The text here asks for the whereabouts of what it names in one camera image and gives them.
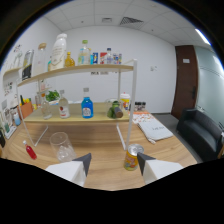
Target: green plant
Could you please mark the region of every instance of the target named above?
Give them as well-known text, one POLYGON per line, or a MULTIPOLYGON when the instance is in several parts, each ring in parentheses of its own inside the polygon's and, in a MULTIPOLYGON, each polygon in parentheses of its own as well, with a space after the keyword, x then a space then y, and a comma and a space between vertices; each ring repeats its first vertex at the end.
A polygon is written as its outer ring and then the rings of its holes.
POLYGON ((46 100, 48 102, 58 100, 59 98, 60 98, 60 96, 59 96, 59 93, 57 92, 57 90, 49 91, 49 94, 46 95, 46 100))

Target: black chair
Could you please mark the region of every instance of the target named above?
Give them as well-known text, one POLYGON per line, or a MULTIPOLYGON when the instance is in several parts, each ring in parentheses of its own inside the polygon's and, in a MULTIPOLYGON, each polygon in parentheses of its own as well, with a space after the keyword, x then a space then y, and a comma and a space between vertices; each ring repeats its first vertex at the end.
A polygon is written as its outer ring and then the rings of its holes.
POLYGON ((221 128, 197 109, 184 109, 177 131, 192 146, 203 162, 219 159, 223 153, 221 128))

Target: door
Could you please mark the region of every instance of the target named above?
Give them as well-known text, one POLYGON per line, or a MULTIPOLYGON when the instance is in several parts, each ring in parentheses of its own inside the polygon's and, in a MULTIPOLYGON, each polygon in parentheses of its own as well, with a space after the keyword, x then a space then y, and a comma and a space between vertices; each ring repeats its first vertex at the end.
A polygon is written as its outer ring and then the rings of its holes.
POLYGON ((198 64, 192 45, 176 46, 177 79, 171 115, 180 119, 184 108, 194 108, 198 89, 198 64))

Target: white wall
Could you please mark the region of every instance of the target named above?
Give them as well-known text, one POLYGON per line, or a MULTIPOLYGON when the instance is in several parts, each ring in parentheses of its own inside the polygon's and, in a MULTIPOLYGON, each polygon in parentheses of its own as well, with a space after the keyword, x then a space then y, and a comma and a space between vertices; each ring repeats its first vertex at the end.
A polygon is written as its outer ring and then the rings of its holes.
MULTIPOLYGON (((52 24, 48 19, 42 17, 33 23, 27 30, 20 36, 16 43, 11 48, 5 60, 8 61, 8 67, 5 64, 1 68, 0 75, 0 110, 2 110, 1 103, 7 99, 7 107, 10 107, 10 102, 14 98, 16 93, 16 79, 22 77, 22 69, 19 72, 14 72, 3 77, 6 70, 9 69, 9 64, 13 63, 14 57, 17 53, 14 53, 15 46, 21 45, 21 50, 23 55, 21 57, 21 62, 23 64, 25 53, 33 49, 34 54, 37 53, 38 46, 40 43, 47 43, 46 46, 46 63, 50 60, 51 51, 56 40, 56 36, 60 34, 60 30, 52 24), (13 82, 12 93, 5 96, 3 85, 8 82, 13 82)), ((22 94, 24 98, 30 98, 32 93, 35 93, 36 84, 30 84, 19 88, 19 93, 22 94)))
MULTIPOLYGON (((67 51, 78 62, 82 40, 88 40, 92 52, 119 50, 123 62, 138 60, 136 101, 145 101, 146 109, 152 113, 171 112, 176 86, 175 47, 152 35, 123 27, 94 26, 69 30, 67 51), (151 66, 157 71, 150 71, 151 66)), ((132 72, 122 73, 121 92, 131 95, 132 72)), ((118 75, 75 74, 57 77, 56 89, 64 89, 65 97, 77 101, 83 98, 83 87, 90 88, 91 99, 104 102, 117 97, 118 75)))

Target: shelf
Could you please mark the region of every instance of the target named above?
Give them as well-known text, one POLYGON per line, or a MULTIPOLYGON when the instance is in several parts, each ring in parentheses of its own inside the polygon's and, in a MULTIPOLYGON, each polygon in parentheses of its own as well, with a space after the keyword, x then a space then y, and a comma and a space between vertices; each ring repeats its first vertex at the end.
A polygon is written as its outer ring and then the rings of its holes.
POLYGON ((9 70, 7 70, 7 71, 4 73, 3 76, 8 75, 8 74, 13 73, 13 72, 16 72, 16 71, 19 71, 21 68, 22 68, 22 67, 9 69, 9 70))
POLYGON ((29 79, 26 79, 18 84, 18 86, 23 86, 28 83, 32 83, 38 80, 52 78, 56 76, 68 75, 73 73, 85 73, 85 72, 129 72, 133 71, 133 66, 129 65, 79 65, 68 68, 61 68, 49 72, 45 72, 29 79))
POLYGON ((50 106, 53 116, 44 120, 41 109, 35 110, 32 114, 24 119, 26 123, 65 123, 65 124, 90 124, 96 122, 103 123, 117 123, 117 122, 129 122, 129 115, 127 111, 123 110, 123 117, 117 119, 111 119, 106 116, 106 104, 105 103, 93 103, 94 116, 89 119, 82 117, 81 104, 69 104, 70 117, 66 119, 61 119, 59 116, 59 106, 50 106))

